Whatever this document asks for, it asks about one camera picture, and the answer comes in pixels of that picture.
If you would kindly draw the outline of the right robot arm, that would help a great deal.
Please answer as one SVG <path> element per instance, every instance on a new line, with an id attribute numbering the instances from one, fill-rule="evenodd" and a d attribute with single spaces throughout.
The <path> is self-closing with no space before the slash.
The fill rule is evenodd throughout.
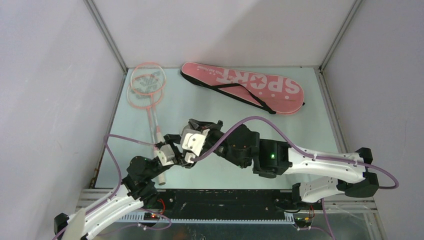
<path id="1" fill-rule="evenodd" d="M 256 131 L 238 123 L 222 132 L 221 121 L 191 119 L 181 133 L 185 160 L 193 164 L 209 154 L 239 168 L 252 167 L 260 177 L 309 174 L 317 179 L 292 186 L 291 204 L 304 209 L 310 203 L 343 194 L 352 198 L 372 197 L 380 188 L 378 176 L 369 171 L 372 152 L 363 147 L 353 153 L 331 153 L 301 148 L 287 140 L 262 139 Z"/>

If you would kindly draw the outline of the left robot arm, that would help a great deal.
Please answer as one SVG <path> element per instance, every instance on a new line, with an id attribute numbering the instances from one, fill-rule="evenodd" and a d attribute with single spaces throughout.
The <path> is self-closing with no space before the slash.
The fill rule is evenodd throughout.
<path id="1" fill-rule="evenodd" d="M 101 231 L 126 214 L 138 209 L 154 208 L 159 192 L 153 179 L 174 165 L 193 164 L 202 151 L 204 137 L 193 133 L 167 135 L 155 144 L 155 158 L 135 156 L 130 160 L 127 176 L 116 188 L 88 207 L 54 218 L 55 240 L 92 240 Z"/>

